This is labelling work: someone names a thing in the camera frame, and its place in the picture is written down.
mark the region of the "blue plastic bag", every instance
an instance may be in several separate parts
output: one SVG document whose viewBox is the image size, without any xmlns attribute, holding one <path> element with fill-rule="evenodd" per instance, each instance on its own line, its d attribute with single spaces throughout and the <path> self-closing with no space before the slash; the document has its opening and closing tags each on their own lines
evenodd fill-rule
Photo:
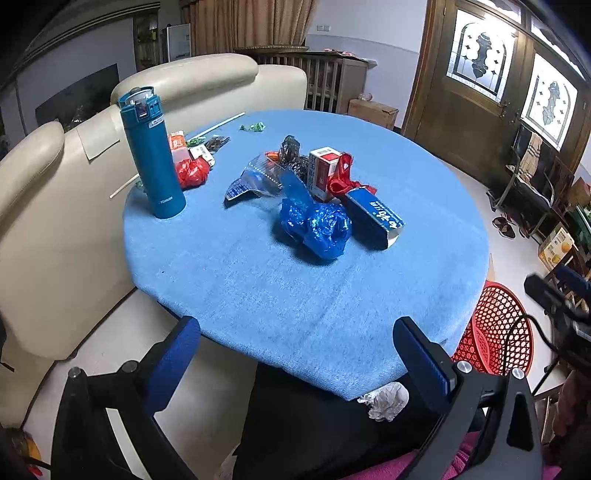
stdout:
<svg viewBox="0 0 591 480">
<path fill-rule="evenodd" d="M 281 204 L 281 226 L 318 257 L 332 260 L 345 251 L 352 224 L 342 205 L 315 202 L 303 182 L 286 170 L 281 183 L 287 198 Z"/>
</svg>

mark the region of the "pink cloth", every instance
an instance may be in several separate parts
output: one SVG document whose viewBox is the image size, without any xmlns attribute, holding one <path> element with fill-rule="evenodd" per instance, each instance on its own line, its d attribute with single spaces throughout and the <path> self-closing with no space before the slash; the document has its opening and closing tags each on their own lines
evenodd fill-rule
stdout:
<svg viewBox="0 0 591 480">
<path fill-rule="evenodd" d="M 460 445 L 458 453 L 443 475 L 442 480 L 450 480 L 462 473 L 462 470 L 464 470 L 464 467 L 466 466 L 466 462 L 470 458 L 472 448 L 478 440 L 479 433 L 480 432 L 471 432 L 464 437 L 464 441 Z M 396 460 L 390 460 L 389 462 L 375 465 L 363 472 L 349 475 L 342 480 L 394 480 L 404 471 L 416 454 L 416 451 L 407 453 L 406 455 L 396 458 Z M 543 480 L 553 480 L 559 472 L 560 468 L 557 466 L 545 466 Z"/>
</svg>

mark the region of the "blue water bottle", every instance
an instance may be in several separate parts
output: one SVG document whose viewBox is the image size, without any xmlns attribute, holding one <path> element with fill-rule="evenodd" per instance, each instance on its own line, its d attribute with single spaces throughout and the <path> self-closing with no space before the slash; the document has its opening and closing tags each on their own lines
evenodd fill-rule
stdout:
<svg viewBox="0 0 591 480">
<path fill-rule="evenodd" d="M 153 87 L 136 87 L 119 99 L 125 135 L 154 215 L 171 218 L 187 202 L 168 145 L 160 97 Z"/>
</svg>

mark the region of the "blue box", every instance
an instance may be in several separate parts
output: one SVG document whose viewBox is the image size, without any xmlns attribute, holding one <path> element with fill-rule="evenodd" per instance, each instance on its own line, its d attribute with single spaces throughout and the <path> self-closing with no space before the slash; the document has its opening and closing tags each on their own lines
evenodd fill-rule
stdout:
<svg viewBox="0 0 591 480">
<path fill-rule="evenodd" d="M 376 248 L 390 247 L 402 232 L 402 219 L 363 187 L 345 194 L 343 204 L 353 220 L 353 233 L 364 233 Z"/>
</svg>

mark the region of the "clear plastic bag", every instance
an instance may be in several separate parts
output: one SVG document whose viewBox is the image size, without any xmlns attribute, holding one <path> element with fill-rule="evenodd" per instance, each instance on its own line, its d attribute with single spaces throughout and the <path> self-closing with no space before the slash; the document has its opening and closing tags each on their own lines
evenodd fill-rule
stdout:
<svg viewBox="0 0 591 480">
<path fill-rule="evenodd" d="M 261 153 L 248 163 L 240 178 L 230 184 L 226 191 L 226 200 L 233 200 L 246 192 L 279 197 L 283 195 L 281 176 L 284 172 L 281 165 Z"/>
</svg>

